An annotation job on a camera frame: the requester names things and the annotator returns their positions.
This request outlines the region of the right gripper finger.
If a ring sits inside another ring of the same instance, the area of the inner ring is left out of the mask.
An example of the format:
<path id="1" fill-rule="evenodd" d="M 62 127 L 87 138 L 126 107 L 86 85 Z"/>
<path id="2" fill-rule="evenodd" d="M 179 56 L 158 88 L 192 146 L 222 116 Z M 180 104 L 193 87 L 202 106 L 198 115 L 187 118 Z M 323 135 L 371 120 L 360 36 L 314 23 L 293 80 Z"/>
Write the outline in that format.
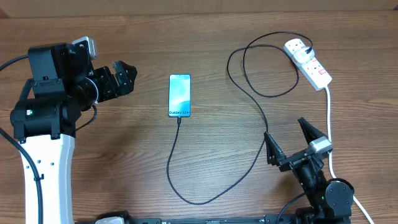
<path id="1" fill-rule="evenodd" d="M 264 133 L 264 140 L 267 149 L 267 163 L 272 166 L 280 166 L 281 162 L 287 158 L 286 155 L 267 131 Z"/>
<path id="2" fill-rule="evenodd" d="M 302 129 L 303 135 L 305 136 L 306 142 L 310 144 L 312 141 L 326 137 L 326 135 L 312 126 L 305 118 L 301 117 L 298 119 L 298 123 Z"/>

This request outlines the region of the Samsung Galaxy smartphone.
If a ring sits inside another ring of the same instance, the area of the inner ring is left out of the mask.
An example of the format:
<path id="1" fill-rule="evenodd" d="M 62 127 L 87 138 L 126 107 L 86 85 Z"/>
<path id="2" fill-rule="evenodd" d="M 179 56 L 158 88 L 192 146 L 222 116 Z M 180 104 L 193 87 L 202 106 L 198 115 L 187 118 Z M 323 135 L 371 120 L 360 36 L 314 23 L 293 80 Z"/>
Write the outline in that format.
<path id="1" fill-rule="evenodd" d="M 171 74 L 169 76 L 169 117 L 190 117 L 191 75 Z"/>

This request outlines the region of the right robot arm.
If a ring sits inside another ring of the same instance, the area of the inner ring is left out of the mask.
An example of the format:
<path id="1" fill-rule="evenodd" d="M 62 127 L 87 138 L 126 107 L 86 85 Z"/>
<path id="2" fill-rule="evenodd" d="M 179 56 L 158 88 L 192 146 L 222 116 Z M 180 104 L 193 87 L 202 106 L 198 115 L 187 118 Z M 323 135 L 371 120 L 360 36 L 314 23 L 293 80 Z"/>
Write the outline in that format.
<path id="1" fill-rule="evenodd" d="M 326 179 L 324 160 L 333 150 L 327 136 L 306 119 L 298 119 L 308 147 L 287 157 L 266 131 L 267 163 L 281 172 L 291 171 L 303 188 L 277 215 L 266 215 L 266 223 L 350 223 L 354 187 L 345 179 Z"/>

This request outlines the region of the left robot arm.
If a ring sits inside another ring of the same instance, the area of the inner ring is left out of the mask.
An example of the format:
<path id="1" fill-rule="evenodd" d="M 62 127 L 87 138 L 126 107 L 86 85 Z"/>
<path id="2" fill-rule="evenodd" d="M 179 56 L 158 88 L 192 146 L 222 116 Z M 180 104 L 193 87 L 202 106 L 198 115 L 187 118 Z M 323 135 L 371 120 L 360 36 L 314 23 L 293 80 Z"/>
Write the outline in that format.
<path id="1" fill-rule="evenodd" d="M 33 77 L 11 111 L 13 143 L 24 165 L 27 223 L 72 223 L 76 122 L 98 103 L 131 93 L 137 69 L 122 61 L 93 68 L 90 40 L 32 47 Z"/>

